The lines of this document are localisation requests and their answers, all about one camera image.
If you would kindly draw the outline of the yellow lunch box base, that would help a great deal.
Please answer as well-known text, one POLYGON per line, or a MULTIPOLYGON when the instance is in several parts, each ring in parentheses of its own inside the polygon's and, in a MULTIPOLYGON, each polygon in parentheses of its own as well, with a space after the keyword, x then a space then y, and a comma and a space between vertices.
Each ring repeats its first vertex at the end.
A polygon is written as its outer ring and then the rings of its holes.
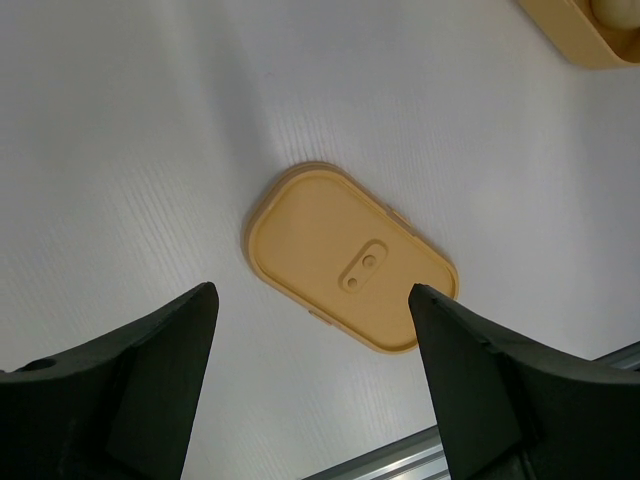
POLYGON ((602 25, 590 1, 519 0, 518 4, 569 62, 593 70, 639 65, 639 28, 602 25))

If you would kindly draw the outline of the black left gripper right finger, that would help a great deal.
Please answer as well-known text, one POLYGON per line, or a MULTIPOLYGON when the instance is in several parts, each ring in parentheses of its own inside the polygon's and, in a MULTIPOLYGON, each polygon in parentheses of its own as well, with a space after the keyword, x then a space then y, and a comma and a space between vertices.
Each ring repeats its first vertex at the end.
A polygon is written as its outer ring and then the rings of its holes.
POLYGON ((408 303, 452 478, 638 478, 637 372, 545 346, 426 285, 408 303))

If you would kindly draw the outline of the yellow lunch box lid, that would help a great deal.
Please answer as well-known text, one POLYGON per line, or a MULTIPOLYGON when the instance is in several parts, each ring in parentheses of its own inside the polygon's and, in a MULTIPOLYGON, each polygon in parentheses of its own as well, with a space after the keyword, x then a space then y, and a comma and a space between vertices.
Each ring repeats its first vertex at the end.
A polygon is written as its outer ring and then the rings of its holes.
POLYGON ((426 284, 457 298, 453 263, 344 170, 305 162, 285 170, 248 215, 243 254, 253 273, 368 348, 418 345, 408 296, 426 284))

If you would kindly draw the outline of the round beige bun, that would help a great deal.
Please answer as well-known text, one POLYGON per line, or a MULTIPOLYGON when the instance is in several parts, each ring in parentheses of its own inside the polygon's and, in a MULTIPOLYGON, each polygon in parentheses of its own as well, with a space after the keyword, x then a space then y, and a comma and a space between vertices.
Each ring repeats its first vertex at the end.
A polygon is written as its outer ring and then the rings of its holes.
POLYGON ((594 17, 602 25, 618 30, 633 30, 640 26, 639 0, 591 0, 594 17))

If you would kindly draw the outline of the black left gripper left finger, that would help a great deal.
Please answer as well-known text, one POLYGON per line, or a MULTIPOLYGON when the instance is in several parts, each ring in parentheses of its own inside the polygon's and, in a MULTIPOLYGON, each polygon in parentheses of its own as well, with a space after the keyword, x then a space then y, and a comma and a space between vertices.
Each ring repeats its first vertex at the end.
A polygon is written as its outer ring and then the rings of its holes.
POLYGON ((1 374, 4 479, 178 479, 219 297, 202 283, 160 309, 1 374))

